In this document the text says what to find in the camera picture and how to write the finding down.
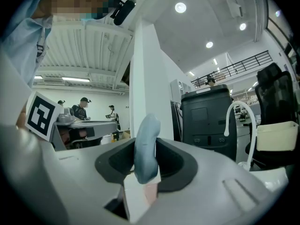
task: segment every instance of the black clip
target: black clip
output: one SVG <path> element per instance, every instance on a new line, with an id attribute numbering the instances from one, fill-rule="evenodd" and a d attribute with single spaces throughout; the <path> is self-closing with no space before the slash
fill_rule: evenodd
<path id="1" fill-rule="evenodd" d="M 127 18 L 129 13 L 135 8 L 136 1 L 135 0 L 127 0 L 125 3 L 120 1 L 119 6 L 115 9 L 111 18 L 113 19 L 113 23 L 117 26 L 120 26 L 124 20 Z"/>

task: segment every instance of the white pillar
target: white pillar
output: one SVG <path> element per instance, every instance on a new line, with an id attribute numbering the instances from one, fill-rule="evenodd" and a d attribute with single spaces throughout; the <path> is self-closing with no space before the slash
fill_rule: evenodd
<path id="1" fill-rule="evenodd" d="M 141 19 L 135 30 L 130 65 L 131 134 L 136 137 L 144 117 L 153 113 L 161 122 L 158 137 L 174 139 L 168 77 L 153 24 Z"/>

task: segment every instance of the black cap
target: black cap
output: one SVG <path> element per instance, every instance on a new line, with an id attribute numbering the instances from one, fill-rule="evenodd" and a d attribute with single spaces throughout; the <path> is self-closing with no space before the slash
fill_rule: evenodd
<path id="1" fill-rule="evenodd" d="M 86 97 L 81 98 L 80 101 L 81 102 L 88 102 L 88 103 L 91 102 L 91 100 L 88 100 Z"/>

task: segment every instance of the light blue shirt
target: light blue shirt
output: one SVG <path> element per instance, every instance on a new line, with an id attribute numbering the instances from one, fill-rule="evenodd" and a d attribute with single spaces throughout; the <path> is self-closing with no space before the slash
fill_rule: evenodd
<path id="1" fill-rule="evenodd" d="M 46 53 L 46 37 L 52 16 L 32 19 L 40 0 L 25 0 L 12 16 L 2 39 L 4 50 L 22 79 L 32 87 L 35 73 Z"/>

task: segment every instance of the black chair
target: black chair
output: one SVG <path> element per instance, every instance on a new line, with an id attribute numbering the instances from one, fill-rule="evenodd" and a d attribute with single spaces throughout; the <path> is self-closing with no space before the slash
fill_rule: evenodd
<path id="1" fill-rule="evenodd" d="M 272 63 L 257 74 L 259 84 L 255 88 L 260 107 L 261 125 L 296 121 L 294 109 L 293 84 L 289 72 L 281 72 L 276 63 Z M 250 143 L 246 147 L 249 154 Z M 294 164 L 294 151 L 258 151 L 253 153 L 255 163 L 265 169 L 278 168 Z"/>

